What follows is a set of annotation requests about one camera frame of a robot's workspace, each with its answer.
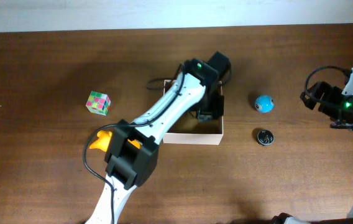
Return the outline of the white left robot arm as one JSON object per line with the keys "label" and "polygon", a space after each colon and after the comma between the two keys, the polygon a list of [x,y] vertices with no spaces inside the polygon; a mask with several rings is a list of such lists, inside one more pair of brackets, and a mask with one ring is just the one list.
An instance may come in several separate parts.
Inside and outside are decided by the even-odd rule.
{"label": "white left robot arm", "polygon": [[181,63],[168,91],[132,122],[120,120],[93,131],[83,152],[105,152],[106,175],[86,169],[104,182],[104,188],[88,223],[117,223],[131,193],[152,175],[158,149],[167,131],[187,111],[211,121],[223,115],[222,78],[231,75],[231,61],[216,52],[208,61],[196,58]]}

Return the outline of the blue ball toy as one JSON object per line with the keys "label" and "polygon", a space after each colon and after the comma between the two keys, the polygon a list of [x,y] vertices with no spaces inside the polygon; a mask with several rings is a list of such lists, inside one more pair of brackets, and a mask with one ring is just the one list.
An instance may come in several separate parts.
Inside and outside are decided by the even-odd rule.
{"label": "blue ball toy", "polygon": [[269,113],[273,110],[274,100],[271,96],[261,95],[259,96],[254,103],[254,108],[259,113]]}

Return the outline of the black round tin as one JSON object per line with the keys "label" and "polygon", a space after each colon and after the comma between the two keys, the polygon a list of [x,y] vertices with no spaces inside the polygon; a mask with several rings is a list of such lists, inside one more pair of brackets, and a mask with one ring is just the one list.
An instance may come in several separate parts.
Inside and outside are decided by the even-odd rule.
{"label": "black round tin", "polygon": [[257,133],[257,142],[262,146],[271,145],[274,139],[273,133],[267,129],[263,129]]}

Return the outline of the yellow squishy airplane toy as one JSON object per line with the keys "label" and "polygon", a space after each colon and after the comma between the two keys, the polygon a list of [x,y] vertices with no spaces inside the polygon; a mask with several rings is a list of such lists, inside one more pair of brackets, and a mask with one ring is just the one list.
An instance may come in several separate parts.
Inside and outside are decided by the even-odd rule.
{"label": "yellow squishy airplane toy", "polygon": [[124,143],[129,143],[132,146],[134,146],[136,149],[141,149],[142,143],[138,141],[137,139],[130,140],[130,139],[121,139],[115,137],[115,134],[112,131],[98,131],[96,133],[96,139],[92,142],[89,143],[87,148],[88,149],[98,149],[103,152],[108,152],[108,147],[111,145],[113,140],[118,140],[121,142],[121,145]]}

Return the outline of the colourful puzzle cube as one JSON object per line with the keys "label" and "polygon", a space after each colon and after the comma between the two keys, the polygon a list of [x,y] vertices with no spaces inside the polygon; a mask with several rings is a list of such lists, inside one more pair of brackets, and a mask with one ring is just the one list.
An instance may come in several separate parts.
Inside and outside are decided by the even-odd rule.
{"label": "colourful puzzle cube", "polygon": [[107,94],[91,91],[86,102],[86,107],[91,113],[106,116],[110,104],[111,100]]}

